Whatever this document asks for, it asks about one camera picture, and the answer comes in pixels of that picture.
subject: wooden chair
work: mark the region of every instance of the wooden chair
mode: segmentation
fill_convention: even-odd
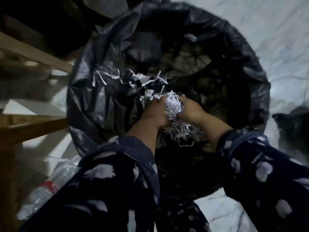
[[[1,32],[0,50],[68,73],[73,67]],[[12,232],[18,229],[14,145],[64,128],[67,128],[67,120],[64,117],[3,115],[0,112],[0,231]]]

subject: hand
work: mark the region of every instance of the hand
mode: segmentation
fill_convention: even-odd
[[[170,122],[165,115],[165,101],[165,96],[162,96],[160,100],[154,98],[152,102],[146,106],[144,113],[141,115],[141,119],[150,119],[158,129],[168,126]]]
[[[177,114],[177,118],[188,124],[200,126],[205,115],[207,115],[203,108],[197,102],[189,98],[180,97],[179,100],[183,102],[184,107],[182,112]]]

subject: clear plastic water bottle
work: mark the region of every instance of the clear plastic water bottle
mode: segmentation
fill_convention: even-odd
[[[62,168],[55,170],[52,175],[35,188],[28,197],[28,204],[24,204],[17,214],[19,220],[29,218],[40,209],[56,192],[59,191],[73,176],[81,157],[76,155],[68,160]]]

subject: red bottle label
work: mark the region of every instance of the red bottle label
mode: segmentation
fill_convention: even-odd
[[[53,195],[60,189],[60,187],[52,181],[45,181],[40,186],[49,189],[49,191],[52,192]]]

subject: person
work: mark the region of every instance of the person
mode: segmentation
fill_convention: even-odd
[[[74,177],[20,231],[210,231],[194,202],[166,208],[155,164],[165,100],[154,100],[122,137],[85,156]],[[309,231],[309,170],[256,131],[234,130],[181,97],[180,120],[197,125],[220,157],[226,195],[239,201],[258,231]]]

